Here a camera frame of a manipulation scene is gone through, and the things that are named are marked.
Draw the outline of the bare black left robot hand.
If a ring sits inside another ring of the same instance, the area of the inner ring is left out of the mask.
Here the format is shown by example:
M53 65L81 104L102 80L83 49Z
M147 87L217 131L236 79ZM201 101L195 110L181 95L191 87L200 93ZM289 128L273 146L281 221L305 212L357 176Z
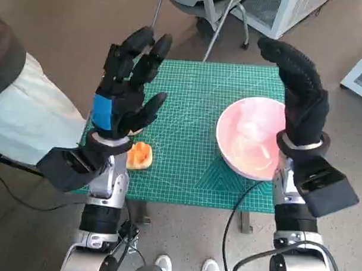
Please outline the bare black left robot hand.
M92 124L101 137L124 138L158 117L167 94L160 92L146 101L144 86L157 76L172 36L167 33L155 41L153 34L152 27L143 27L111 45L92 104Z

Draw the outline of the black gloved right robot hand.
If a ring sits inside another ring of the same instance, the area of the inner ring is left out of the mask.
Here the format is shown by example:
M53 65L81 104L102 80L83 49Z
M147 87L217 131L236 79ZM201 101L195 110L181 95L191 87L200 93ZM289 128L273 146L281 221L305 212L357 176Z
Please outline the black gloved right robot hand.
M277 65L285 88L285 131L295 146L316 144L329 113L328 91L311 59L292 45L262 37L263 59Z

